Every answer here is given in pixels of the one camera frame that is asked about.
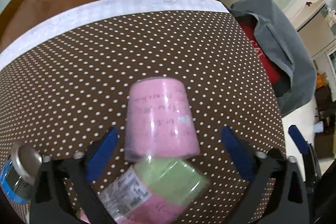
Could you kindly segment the pink plastic cup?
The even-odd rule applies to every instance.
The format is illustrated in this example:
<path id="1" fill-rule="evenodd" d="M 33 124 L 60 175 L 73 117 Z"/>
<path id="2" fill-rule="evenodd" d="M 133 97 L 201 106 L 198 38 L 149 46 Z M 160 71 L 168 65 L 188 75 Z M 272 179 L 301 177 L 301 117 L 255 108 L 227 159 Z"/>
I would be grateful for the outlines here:
<path id="1" fill-rule="evenodd" d="M 180 80 L 151 77 L 130 87 L 124 149 L 129 162 L 146 156 L 187 159 L 200 154 L 186 88 Z"/>

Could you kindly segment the black blue cup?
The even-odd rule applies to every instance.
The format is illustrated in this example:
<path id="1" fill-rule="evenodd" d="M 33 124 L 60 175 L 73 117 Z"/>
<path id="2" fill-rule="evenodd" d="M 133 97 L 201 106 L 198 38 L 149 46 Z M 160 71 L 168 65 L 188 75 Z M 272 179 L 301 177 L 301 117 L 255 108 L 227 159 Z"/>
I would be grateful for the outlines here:
<path id="1" fill-rule="evenodd" d="M 42 164 L 41 155 L 29 144 L 16 142 L 1 170 L 1 187 L 18 204 L 28 203 Z"/>

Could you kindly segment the brown polka dot tablecloth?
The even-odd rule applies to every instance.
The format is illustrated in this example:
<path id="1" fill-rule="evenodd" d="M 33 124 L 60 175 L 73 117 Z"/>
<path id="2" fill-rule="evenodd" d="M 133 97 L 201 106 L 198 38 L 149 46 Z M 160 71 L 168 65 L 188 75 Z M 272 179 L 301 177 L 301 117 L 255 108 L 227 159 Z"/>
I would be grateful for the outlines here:
<path id="1" fill-rule="evenodd" d="M 1 70 L 1 162 L 17 141 L 67 158 L 109 127 L 125 135 L 130 87 L 149 77 L 183 82 L 201 153 L 190 163 L 211 182 L 179 223 L 222 223 L 248 183 L 221 144 L 229 126 L 252 147 L 285 149 L 272 85 L 231 14 L 162 11 L 84 24 Z"/>

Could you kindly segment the red garment on chair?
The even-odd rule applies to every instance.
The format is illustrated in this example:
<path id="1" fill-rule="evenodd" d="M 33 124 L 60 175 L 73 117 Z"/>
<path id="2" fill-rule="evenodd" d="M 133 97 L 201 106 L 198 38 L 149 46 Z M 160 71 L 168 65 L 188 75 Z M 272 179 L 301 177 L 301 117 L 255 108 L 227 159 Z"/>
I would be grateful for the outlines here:
<path id="1" fill-rule="evenodd" d="M 280 74 L 278 66 L 269 59 L 269 57 L 261 49 L 261 46 L 258 44 L 255 38 L 255 35 L 254 35 L 256 24 L 254 24 L 254 22 L 251 22 L 250 20 L 247 20 L 247 19 L 239 20 L 238 23 L 240 24 L 240 27 L 243 29 L 246 36 L 250 40 L 252 47 L 254 48 L 258 58 L 263 64 L 263 67 L 266 71 L 266 74 L 271 84 L 273 86 L 276 85 L 281 80 L 281 74 Z"/>

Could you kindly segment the grey jacket on chair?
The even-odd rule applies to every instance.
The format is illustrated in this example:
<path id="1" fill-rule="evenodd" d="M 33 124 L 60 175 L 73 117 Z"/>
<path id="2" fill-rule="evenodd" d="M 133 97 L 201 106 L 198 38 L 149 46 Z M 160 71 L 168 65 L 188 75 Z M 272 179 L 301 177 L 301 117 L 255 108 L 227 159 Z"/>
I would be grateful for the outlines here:
<path id="1" fill-rule="evenodd" d="M 261 49 L 279 68 L 281 80 L 273 86 L 284 117 L 313 97 L 317 72 L 302 39 L 273 0 L 240 0 L 229 8 L 237 21 L 256 24 L 254 35 Z"/>

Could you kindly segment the left wooden chair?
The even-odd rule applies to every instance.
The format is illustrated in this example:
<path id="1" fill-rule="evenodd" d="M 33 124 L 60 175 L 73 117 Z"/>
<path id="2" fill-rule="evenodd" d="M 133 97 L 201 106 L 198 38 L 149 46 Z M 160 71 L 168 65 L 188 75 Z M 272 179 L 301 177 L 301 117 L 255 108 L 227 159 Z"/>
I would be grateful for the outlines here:
<path id="1" fill-rule="evenodd" d="M 3 12 L 0 15 L 0 34 L 1 36 L 5 32 L 6 27 L 8 26 L 9 22 L 13 18 L 14 14 L 19 9 L 20 5 L 24 0 L 11 0 L 9 1 L 8 5 L 5 7 Z"/>

